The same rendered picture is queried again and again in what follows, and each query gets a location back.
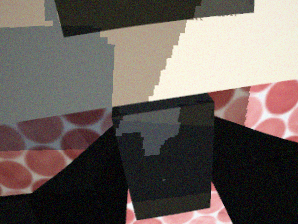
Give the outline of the black two-prong plug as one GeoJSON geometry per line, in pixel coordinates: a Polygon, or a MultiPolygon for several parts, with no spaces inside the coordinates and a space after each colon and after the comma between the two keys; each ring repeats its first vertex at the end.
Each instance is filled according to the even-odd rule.
{"type": "Polygon", "coordinates": [[[137,221],[210,208],[214,111],[208,92],[113,107],[137,221]]]}

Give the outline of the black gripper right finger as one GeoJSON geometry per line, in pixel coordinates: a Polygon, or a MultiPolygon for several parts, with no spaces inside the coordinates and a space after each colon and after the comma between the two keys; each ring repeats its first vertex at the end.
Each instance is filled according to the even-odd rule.
{"type": "Polygon", "coordinates": [[[214,116],[212,183],[233,224],[298,224],[298,143],[214,116]]]}

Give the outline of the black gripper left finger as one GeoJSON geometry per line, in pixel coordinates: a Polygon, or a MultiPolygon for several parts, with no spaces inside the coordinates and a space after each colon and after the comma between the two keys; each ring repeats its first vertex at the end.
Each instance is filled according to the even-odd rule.
{"type": "Polygon", "coordinates": [[[128,193],[113,125],[48,183],[0,196],[0,224],[126,224],[128,193]]]}

